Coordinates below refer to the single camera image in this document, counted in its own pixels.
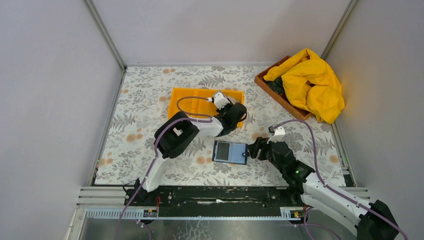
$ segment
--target blue electronic device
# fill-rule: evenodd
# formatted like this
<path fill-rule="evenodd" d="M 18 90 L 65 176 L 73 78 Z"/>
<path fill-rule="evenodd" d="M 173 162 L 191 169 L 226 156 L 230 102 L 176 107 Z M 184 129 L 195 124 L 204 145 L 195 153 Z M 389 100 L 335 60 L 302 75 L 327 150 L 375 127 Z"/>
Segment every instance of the blue electronic device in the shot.
<path fill-rule="evenodd" d="M 248 156 L 247 144 L 215 141 L 213 145 L 212 160 L 214 162 L 246 165 Z"/>

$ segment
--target shiny gray floor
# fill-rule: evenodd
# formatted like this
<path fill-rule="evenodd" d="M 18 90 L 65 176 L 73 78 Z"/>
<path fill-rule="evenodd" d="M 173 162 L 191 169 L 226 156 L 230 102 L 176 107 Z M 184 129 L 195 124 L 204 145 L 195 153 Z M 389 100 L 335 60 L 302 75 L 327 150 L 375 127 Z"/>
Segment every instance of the shiny gray floor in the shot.
<path fill-rule="evenodd" d="M 82 240 L 113 240 L 117 219 L 86 218 Z M 355 240 L 346 228 L 319 211 L 312 211 L 310 223 L 331 228 L 343 240 Z M 156 220 L 148 225 L 154 240 L 308 240 L 303 226 L 288 221 L 259 220 Z M 316 240 L 336 240 L 325 230 L 310 226 Z M 148 240 L 147 229 L 135 220 L 122 220 L 119 240 Z"/>

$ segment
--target brown box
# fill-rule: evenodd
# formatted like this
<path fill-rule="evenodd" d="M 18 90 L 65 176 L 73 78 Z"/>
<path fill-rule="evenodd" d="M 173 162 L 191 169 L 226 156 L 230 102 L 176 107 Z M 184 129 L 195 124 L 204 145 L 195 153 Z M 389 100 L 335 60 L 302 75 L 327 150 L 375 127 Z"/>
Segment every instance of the brown box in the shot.
<path fill-rule="evenodd" d="M 280 61 L 276 62 L 274 65 L 268 67 L 265 71 L 259 73 L 255 78 L 254 82 L 259 85 L 260 88 L 262 88 L 268 95 L 270 95 L 277 103 L 279 103 L 283 108 L 285 108 L 291 115 L 293 115 L 295 118 L 300 120 L 306 120 L 309 118 L 312 113 L 303 109 L 300 109 L 298 107 L 295 107 L 290 104 L 289 100 L 286 97 L 286 94 L 283 92 L 282 94 L 277 94 L 271 88 L 265 83 L 264 76 L 267 75 L 268 71 L 275 66 L 279 66 L 284 61 L 289 59 L 290 56 L 286 56 L 285 58 L 281 59 Z"/>

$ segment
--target yellow towel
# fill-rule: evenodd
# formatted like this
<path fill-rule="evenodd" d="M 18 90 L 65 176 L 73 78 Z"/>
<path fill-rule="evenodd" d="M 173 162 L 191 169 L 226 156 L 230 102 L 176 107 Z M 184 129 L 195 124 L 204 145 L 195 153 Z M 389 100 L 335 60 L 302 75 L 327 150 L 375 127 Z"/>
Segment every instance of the yellow towel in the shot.
<path fill-rule="evenodd" d="M 271 68 L 263 79 L 274 81 L 279 76 L 289 102 L 315 114 L 320 122 L 332 124 L 345 108 L 342 86 L 334 71 L 308 48 Z"/>

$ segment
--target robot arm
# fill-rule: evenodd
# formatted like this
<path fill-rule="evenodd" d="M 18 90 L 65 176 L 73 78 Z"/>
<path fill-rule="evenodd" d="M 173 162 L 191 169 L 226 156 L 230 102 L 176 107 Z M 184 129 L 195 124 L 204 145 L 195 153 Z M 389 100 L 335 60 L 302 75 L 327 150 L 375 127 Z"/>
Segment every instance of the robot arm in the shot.
<path fill-rule="evenodd" d="M 189 118 L 183 111 L 179 111 L 155 132 L 154 138 L 156 141 L 164 129 L 169 127 L 159 139 L 157 145 L 160 151 L 159 157 L 152 164 L 148 177 L 142 186 L 146 192 L 158 188 L 162 175 L 171 159 L 181 155 L 196 136 L 220 137 L 227 135 L 235 130 L 237 124 L 246 117 L 246 107 L 220 91 L 208 98 L 208 101 L 216 106 L 218 113 L 211 119 Z"/>
<path fill-rule="evenodd" d="M 258 137 L 253 144 L 248 146 L 250 156 L 253 159 L 270 161 L 282 174 L 289 188 L 294 190 L 295 194 L 300 195 L 306 205 L 322 211 L 341 223 L 358 240 L 395 239 L 399 233 L 396 229 L 359 206 L 359 204 L 367 206 L 397 225 L 386 204 L 379 200 L 371 203 L 368 200 L 360 199 L 332 183 L 324 185 L 315 170 L 297 160 L 289 146 L 281 141 L 285 134 L 281 126 L 277 129 L 270 127 L 269 132 L 272 134 L 270 138 Z M 358 204 L 352 204 L 341 195 L 357 201 Z"/>

